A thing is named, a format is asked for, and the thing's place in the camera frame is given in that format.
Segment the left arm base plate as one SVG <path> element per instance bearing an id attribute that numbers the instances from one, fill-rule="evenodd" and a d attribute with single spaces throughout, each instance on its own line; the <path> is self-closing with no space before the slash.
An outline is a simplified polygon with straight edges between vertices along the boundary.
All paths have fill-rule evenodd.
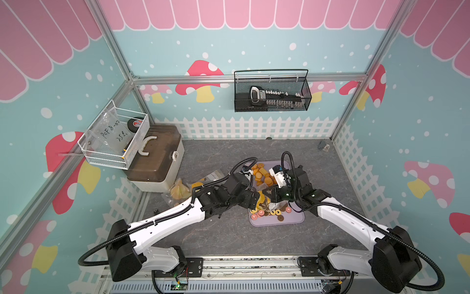
<path id="1" fill-rule="evenodd" d="M 186 258 L 169 272 L 153 271 L 154 278 L 201 278 L 204 259 L 201 257 Z"/>

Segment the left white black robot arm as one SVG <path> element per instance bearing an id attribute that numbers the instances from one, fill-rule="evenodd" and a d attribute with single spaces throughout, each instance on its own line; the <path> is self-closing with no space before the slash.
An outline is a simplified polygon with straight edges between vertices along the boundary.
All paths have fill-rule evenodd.
<path id="1" fill-rule="evenodd" d="M 222 179 L 192 189 L 188 200 L 154 217 L 131 224 L 124 220 L 115 222 L 107 240 L 85 252 L 78 265 L 109 266 L 114 282 L 144 269 L 180 275 L 187 266 L 182 249 L 157 248 L 154 244 L 187 226 L 220 217 L 232 207 L 255 209 L 257 192 L 252 167 L 257 162 L 255 157 L 242 160 Z"/>

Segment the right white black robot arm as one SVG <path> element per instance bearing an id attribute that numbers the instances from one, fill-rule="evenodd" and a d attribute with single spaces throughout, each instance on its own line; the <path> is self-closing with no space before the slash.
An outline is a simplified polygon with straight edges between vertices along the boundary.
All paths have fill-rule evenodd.
<path id="1" fill-rule="evenodd" d="M 329 221 L 360 242 L 365 250 L 326 246 L 318 253 L 323 271 L 346 270 L 375 278 L 386 290 L 399 294 L 404 288 L 434 292 L 445 285 L 439 266 L 412 243 L 400 226 L 389 228 L 367 219 L 341 204 L 326 191 L 314 189 L 302 166 L 295 166 L 289 151 L 270 170 L 277 182 L 272 187 L 273 202 L 289 201 L 301 211 Z"/>

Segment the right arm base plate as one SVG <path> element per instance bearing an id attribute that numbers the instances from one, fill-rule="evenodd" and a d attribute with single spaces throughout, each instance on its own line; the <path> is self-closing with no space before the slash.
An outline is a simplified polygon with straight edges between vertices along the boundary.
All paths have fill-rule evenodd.
<path id="1" fill-rule="evenodd" d="M 351 276 L 351 273 L 348 271 L 335 269 L 326 258 L 322 257 L 298 257 L 297 265 L 303 277 L 336 276 L 347 278 Z"/>

